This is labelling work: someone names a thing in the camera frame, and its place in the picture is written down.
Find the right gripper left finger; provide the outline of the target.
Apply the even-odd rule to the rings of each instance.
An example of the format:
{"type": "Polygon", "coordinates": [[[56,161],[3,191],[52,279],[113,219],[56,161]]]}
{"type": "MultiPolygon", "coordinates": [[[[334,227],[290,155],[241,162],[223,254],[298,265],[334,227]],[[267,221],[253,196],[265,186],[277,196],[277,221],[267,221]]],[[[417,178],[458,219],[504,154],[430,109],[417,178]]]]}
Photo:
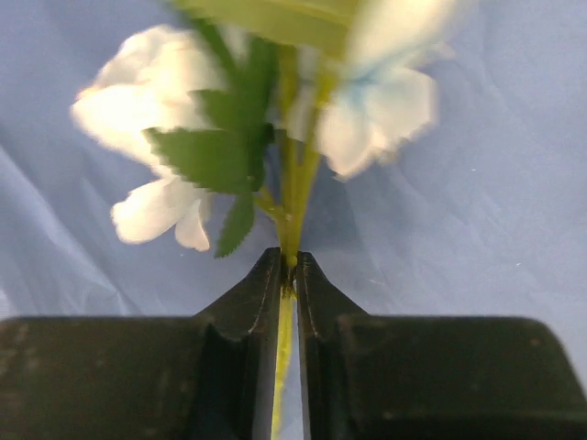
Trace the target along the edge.
{"type": "Polygon", "coordinates": [[[1,323],[4,439],[267,439],[282,258],[189,317],[1,323]]]}

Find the artificial flower bunch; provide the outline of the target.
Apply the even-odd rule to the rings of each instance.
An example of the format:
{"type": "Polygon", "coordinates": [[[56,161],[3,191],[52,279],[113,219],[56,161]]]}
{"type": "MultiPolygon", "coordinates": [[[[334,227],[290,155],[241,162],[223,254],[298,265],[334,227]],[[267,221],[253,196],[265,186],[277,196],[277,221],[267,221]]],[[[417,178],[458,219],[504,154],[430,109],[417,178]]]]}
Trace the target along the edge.
{"type": "Polygon", "coordinates": [[[118,238],[168,230],[220,258],[257,211],[297,263],[321,160],[349,179],[392,158],[437,119],[422,70],[447,54],[463,1],[176,1],[180,28],[127,38],[76,96],[71,117],[154,180],[110,211],[118,238]],[[211,244],[214,194],[234,203],[211,244]]]}

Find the blue wrapping paper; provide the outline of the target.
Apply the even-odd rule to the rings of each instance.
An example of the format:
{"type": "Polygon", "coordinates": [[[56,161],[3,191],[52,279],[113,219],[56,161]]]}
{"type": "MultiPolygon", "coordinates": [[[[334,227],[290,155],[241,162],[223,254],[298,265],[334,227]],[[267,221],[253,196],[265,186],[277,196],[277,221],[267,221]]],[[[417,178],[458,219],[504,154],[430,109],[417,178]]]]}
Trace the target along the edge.
{"type": "MultiPolygon", "coordinates": [[[[273,242],[231,258],[116,239],[149,172],[73,125],[75,94],[158,1],[1,4],[1,292],[19,314],[190,314],[273,242]]],[[[363,307],[586,312],[586,4],[483,1],[431,66],[439,126],[348,182],[321,170],[303,245],[363,307]]]]}

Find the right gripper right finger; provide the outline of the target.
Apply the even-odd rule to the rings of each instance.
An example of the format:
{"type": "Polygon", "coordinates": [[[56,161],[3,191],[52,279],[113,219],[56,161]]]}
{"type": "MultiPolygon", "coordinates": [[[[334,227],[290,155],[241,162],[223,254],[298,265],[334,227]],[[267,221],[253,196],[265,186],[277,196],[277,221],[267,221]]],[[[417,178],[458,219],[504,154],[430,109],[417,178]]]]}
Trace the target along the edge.
{"type": "Polygon", "coordinates": [[[516,316],[365,312],[312,254],[296,269],[307,439],[583,439],[555,334],[516,316]]]}

